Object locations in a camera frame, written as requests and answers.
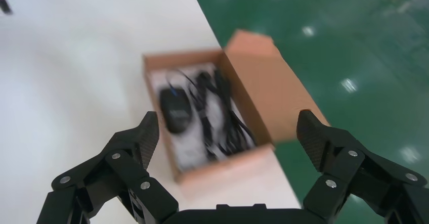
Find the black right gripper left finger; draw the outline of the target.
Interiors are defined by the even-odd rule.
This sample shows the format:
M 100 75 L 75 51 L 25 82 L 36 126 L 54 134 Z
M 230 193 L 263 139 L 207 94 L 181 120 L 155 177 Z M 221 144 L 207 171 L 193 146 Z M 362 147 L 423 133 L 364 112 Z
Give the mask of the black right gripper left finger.
M 138 223 L 164 223 L 179 210 L 177 200 L 148 173 L 159 140 L 157 113 L 135 128 L 116 132 L 93 158 L 52 181 L 38 223 L 89 223 L 117 198 Z

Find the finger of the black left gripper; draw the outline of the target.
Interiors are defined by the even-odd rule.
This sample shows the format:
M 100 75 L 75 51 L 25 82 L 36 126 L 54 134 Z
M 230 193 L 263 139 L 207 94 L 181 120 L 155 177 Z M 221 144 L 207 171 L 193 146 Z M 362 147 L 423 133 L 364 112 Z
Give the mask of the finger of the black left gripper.
M 0 0 L 0 8 L 6 15 L 11 15 L 13 13 L 7 0 Z

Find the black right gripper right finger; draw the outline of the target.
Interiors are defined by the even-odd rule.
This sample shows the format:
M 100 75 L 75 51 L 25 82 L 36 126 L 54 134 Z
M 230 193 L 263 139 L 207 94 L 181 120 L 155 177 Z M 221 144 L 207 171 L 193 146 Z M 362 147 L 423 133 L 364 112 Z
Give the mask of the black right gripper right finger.
M 428 223 L 427 180 L 365 148 L 348 131 L 324 125 L 301 110 L 297 139 L 321 176 L 304 209 L 333 223 L 350 195 L 362 199 L 385 223 Z

